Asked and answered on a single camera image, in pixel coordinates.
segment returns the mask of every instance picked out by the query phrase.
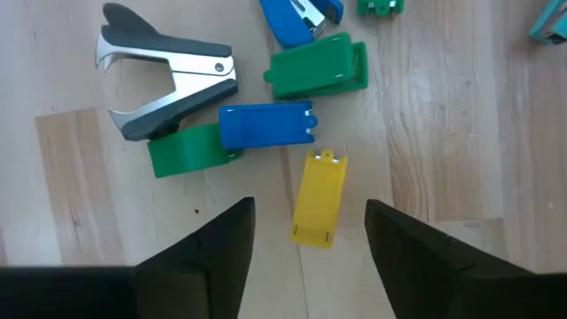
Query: blue plastic piece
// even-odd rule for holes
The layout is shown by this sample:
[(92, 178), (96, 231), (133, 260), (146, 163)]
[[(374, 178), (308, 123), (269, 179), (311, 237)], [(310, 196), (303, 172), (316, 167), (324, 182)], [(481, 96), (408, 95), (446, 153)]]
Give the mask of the blue plastic piece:
[(222, 147), (227, 150), (313, 143), (312, 102), (221, 107)]
[(315, 40), (290, 0), (260, 0), (260, 4), (266, 21), (282, 48), (290, 49)]
[(549, 0), (543, 13), (530, 29), (530, 36), (545, 44), (560, 44), (567, 39), (564, 0)]
[(310, 0), (327, 19), (339, 24), (343, 19), (343, 4), (338, 0)]
[[(310, 0), (327, 19), (340, 23), (343, 19), (343, 4), (338, 0)], [(260, 0), (264, 16), (274, 37), (283, 49), (311, 43), (315, 37), (298, 15), (291, 0)]]

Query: wood plank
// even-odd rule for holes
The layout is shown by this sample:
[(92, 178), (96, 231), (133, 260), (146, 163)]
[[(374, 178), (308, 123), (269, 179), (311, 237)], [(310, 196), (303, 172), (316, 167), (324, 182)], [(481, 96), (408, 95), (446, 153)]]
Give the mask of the wood plank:
[(376, 32), (394, 205), (424, 221), (501, 216), (493, 1), (407, 1)]
[(35, 49), (33, 35), (23, 31), (23, 3), (0, 11), (0, 38), (8, 43), (0, 49), (0, 227), (11, 265), (60, 265), (34, 119), (45, 106), (37, 89), (52, 90), (57, 80), (29, 76)]
[(95, 109), (36, 119), (65, 264), (123, 263)]
[(544, 3), (505, 2), (495, 10), (502, 63), (499, 123), (503, 211), (510, 259), (535, 271), (567, 269), (567, 66), (563, 46), (526, 37)]
[(101, 3), (16, 1), (3, 8), (3, 68), (22, 95), (25, 112), (40, 116), (99, 106), (100, 73), (93, 67)]

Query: blue plastic block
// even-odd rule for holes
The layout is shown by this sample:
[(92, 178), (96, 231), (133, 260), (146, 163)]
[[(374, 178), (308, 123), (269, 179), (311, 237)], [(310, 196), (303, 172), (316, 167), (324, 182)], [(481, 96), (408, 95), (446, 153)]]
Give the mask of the blue plastic block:
[(327, 19), (339, 24), (343, 19), (343, 4), (338, 0), (310, 0)]
[(221, 107), (222, 147), (227, 150), (313, 143), (311, 102)]
[(260, 0), (260, 4), (266, 21), (282, 48), (290, 49), (315, 40), (290, 0)]

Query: light wood board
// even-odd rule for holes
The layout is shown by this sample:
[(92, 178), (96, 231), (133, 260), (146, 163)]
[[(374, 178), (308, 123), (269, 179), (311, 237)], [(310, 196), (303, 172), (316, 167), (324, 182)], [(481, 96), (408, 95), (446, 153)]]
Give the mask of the light wood board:
[[(120, 1), (167, 35), (232, 46), (239, 92), (271, 102), (280, 51), (257, 0)], [(406, 0), (394, 19), (340, 26), (364, 41), (369, 87), (314, 98), (316, 143), (249, 150), (227, 166), (155, 179), (144, 142), (105, 108), (173, 89), (166, 66), (94, 67), (102, 1), (8, 0), (0, 11), (0, 264), (134, 265), (245, 196), (257, 228), (242, 318), (393, 318), (363, 228), (377, 198), (539, 272), (567, 270), (567, 47), (527, 32), (542, 0)], [(289, 240), (305, 154), (348, 156), (333, 249)]]

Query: staple remover jaw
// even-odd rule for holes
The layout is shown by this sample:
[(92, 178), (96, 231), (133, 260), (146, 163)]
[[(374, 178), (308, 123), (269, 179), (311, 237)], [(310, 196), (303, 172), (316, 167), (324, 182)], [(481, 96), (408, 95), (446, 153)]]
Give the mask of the staple remover jaw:
[(179, 129), (191, 113), (237, 92), (237, 75), (228, 45), (161, 35), (120, 4), (105, 4), (108, 25), (97, 39), (96, 67), (106, 71), (123, 58), (168, 63), (175, 91), (134, 112), (108, 110), (129, 141), (157, 139)]

